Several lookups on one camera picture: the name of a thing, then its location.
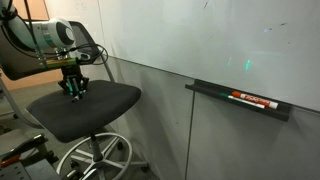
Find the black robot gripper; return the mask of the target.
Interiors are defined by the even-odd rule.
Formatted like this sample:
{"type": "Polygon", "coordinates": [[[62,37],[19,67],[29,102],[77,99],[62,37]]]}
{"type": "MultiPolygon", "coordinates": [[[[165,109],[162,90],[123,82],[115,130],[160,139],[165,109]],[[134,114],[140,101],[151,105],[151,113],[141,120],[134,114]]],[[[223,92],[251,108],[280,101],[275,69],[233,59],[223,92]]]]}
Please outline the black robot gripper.
{"type": "Polygon", "coordinates": [[[67,80],[72,80],[73,78],[76,79],[76,92],[77,98],[81,99],[83,94],[86,92],[87,85],[89,79],[84,77],[81,73],[80,66],[67,66],[61,68],[63,79],[58,82],[58,84],[62,87],[65,92],[68,92],[71,96],[75,96],[73,87],[70,83],[67,83],[67,80]]]}

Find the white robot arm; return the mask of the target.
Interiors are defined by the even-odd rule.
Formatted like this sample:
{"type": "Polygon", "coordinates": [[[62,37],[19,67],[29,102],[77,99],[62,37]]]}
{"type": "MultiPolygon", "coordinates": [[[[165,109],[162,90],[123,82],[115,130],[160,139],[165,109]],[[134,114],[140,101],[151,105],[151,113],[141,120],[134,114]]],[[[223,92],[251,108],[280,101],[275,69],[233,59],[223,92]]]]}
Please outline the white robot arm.
{"type": "Polygon", "coordinates": [[[71,24],[59,18],[48,21],[22,19],[13,0],[1,0],[1,29],[8,42],[20,53],[36,54],[44,70],[77,64],[80,53],[71,24]]]}

